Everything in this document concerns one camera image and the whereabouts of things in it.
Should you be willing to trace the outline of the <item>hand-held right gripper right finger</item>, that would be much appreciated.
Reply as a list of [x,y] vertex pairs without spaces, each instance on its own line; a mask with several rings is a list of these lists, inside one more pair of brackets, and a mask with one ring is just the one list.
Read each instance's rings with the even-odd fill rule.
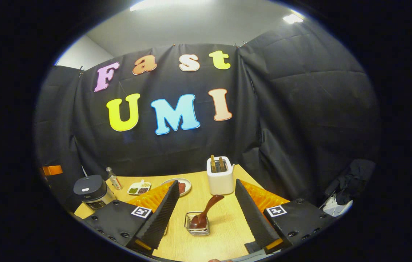
[[241,179],[236,180],[235,196],[254,244],[267,254],[301,245],[337,221],[309,201],[288,201]]

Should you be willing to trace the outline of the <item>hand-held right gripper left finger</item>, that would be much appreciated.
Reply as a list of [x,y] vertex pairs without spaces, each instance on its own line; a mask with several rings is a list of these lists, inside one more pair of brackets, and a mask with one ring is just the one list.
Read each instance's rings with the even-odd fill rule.
[[170,181],[129,202],[114,200],[83,222],[115,244],[151,255],[180,196],[178,184]]

